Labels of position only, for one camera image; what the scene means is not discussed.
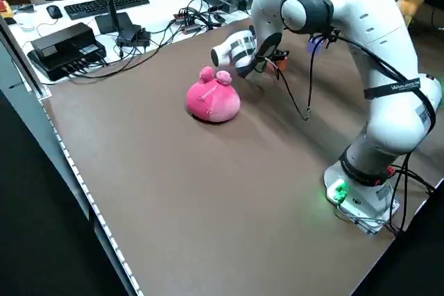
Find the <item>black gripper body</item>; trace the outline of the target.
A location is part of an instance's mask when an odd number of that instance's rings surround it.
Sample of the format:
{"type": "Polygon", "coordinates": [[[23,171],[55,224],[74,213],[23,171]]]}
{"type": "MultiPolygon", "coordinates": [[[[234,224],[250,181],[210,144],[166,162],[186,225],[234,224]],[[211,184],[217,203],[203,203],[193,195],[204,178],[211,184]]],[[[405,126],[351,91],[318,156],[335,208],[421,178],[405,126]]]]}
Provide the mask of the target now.
{"type": "Polygon", "coordinates": [[[281,51],[279,49],[274,50],[272,54],[268,57],[265,57],[267,62],[271,62],[273,64],[284,64],[289,58],[288,51],[281,51]]]}

